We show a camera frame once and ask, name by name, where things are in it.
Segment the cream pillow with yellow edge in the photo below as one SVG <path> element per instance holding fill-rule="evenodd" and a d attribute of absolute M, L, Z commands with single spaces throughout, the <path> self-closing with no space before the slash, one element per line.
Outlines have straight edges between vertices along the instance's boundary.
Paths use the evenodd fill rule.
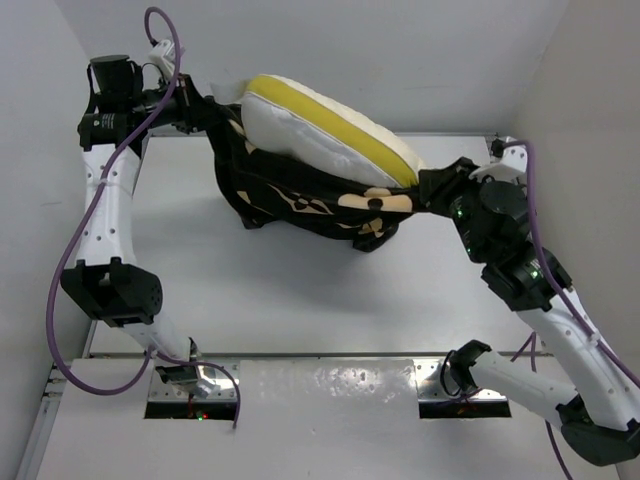
<path fill-rule="evenodd" d="M 380 188 L 418 184 L 425 163 L 396 134 L 295 80 L 261 74 L 210 85 L 214 99 L 241 107 L 248 142 L 322 172 Z"/>

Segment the black floral plush pillowcase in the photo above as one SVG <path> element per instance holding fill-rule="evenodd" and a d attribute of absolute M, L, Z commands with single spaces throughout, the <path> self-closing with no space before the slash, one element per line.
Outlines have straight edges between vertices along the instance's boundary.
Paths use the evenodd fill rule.
<path fill-rule="evenodd" d="M 241 132 L 239 106 L 219 105 L 211 95 L 204 101 L 216 113 L 206 135 L 218 188 L 247 229 L 286 222 L 372 252 L 417 213 L 448 215 L 446 190 L 470 165 L 462 159 L 444 169 L 422 169 L 410 187 L 373 187 L 255 148 Z"/>

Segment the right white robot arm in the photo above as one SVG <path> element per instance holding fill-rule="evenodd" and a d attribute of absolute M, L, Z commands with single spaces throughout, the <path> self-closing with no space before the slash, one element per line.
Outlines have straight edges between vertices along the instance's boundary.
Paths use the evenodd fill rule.
<path fill-rule="evenodd" d="M 559 382 L 519 368 L 471 340 L 446 358 L 440 382 L 457 397 L 495 390 L 560 431 L 596 466 L 639 455 L 639 385 L 581 312 L 571 277 L 539 242 L 530 219 L 532 192 L 509 181 L 478 180 L 461 158 L 419 173 L 419 205 L 453 221 L 482 280 L 544 342 L 568 377 Z"/>

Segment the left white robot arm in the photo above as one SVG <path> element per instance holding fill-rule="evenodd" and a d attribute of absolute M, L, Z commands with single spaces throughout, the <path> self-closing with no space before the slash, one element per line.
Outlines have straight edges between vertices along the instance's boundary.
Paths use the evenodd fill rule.
<path fill-rule="evenodd" d="M 132 201 L 148 133 L 170 123 L 176 88 L 174 61 L 153 60 L 163 81 L 143 87 L 140 65 L 126 55 L 92 59 L 87 68 L 90 98 L 78 133 L 86 174 L 85 214 L 72 247 L 76 260 L 60 285 L 92 320 L 128 334 L 157 353 L 161 380 L 192 390 L 202 379 L 197 347 L 161 312 L 160 279 L 139 267 L 132 240 Z"/>

